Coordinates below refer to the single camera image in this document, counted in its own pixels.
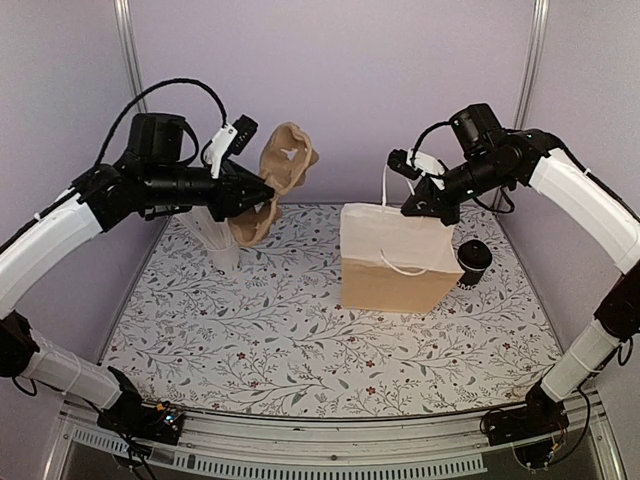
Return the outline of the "brown pulp cup carrier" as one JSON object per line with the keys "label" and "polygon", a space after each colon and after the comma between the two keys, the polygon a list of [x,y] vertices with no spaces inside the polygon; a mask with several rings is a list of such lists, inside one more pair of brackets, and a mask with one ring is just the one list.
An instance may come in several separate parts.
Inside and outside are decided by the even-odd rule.
{"label": "brown pulp cup carrier", "polygon": [[272,132],[260,157],[259,176],[274,189],[274,196],[228,221],[236,243],[254,247],[269,234],[281,216],[279,201],[305,183],[307,171],[319,160],[311,138],[298,125],[286,122]]}

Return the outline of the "kraft paper takeout bag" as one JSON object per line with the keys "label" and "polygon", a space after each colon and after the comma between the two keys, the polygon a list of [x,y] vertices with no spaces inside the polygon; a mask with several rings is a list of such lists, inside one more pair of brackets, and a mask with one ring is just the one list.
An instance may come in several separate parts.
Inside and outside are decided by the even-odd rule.
{"label": "kraft paper takeout bag", "polygon": [[382,174],[378,204],[349,203],[340,215],[341,304],[345,308],[428,313],[463,275],[453,227],[405,217],[387,199]]}

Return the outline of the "black paper coffee cup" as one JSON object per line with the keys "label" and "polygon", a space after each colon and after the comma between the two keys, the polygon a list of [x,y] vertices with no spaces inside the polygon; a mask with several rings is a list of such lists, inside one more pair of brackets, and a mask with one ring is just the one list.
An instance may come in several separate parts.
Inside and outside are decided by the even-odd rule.
{"label": "black paper coffee cup", "polygon": [[490,266],[469,266],[464,263],[460,264],[463,271],[463,275],[457,282],[457,286],[464,290],[473,290],[478,287],[486,276],[486,272],[490,269]]}

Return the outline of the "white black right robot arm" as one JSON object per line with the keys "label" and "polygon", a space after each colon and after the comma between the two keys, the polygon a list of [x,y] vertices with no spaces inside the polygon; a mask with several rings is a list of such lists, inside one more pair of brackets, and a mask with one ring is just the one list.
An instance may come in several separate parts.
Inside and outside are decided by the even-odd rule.
{"label": "white black right robot arm", "polygon": [[[559,136],[576,157],[633,208],[639,207],[639,103],[538,103],[532,127]],[[569,216],[528,188],[514,193],[516,212],[503,220],[563,347],[591,319],[618,277],[604,250]],[[639,349],[627,365],[612,361],[596,378],[628,478],[639,474]]]}

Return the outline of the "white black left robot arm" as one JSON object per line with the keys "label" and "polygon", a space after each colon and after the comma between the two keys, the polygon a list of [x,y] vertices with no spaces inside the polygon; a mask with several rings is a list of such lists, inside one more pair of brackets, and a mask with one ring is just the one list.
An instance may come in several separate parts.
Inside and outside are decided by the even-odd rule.
{"label": "white black left robot arm", "polygon": [[127,146],[113,165],[100,164],[76,178],[42,213],[1,247],[1,375],[42,383],[94,407],[98,424],[127,440],[175,445],[182,410],[168,401],[144,403],[127,376],[98,366],[48,341],[16,310],[17,302],[47,272],[81,245],[132,214],[146,220],[206,207],[214,221],[235,218],[269,200],[272,187],[232,161],[257,131],[246,115],[224,124],[192,158],[182,159],[182,140],[195,134],[186,119],[165,113],[137,114]]}

